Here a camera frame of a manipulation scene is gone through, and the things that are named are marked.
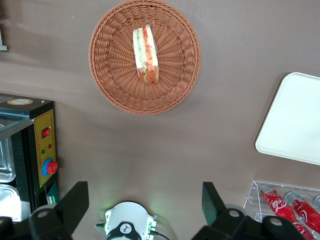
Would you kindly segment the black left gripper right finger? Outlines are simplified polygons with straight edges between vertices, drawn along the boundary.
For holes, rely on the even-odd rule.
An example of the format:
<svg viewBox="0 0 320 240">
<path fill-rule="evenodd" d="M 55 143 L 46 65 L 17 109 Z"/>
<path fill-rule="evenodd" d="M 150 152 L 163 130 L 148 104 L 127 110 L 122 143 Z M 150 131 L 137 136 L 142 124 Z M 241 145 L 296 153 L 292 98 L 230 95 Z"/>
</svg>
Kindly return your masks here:
<svg viewBox="0 0 320 240">
<path fill-rule="evenodd" d="M 257 222 L 234 207 L 227 208 L 212 182 L 202 184 L 202 211 L 207 225 L 194 240 L 303 240 L 285 218 L 268 216 Z"/>
</svg>

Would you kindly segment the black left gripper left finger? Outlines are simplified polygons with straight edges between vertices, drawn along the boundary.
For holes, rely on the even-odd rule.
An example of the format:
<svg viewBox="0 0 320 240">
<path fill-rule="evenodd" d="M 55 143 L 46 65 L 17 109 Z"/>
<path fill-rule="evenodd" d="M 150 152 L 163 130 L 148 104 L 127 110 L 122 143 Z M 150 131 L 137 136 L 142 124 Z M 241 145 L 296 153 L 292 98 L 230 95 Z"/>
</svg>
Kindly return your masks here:
<svg viewBox="0 0 320 240">
<path fill-rule="evenodd" d="M 77 182 L 56 204 L 37 208 L 28 218 L 14 223 L 0 218 L 2 240 L 71 240 L 89 208 L 86 181 Z"/>
</svg>

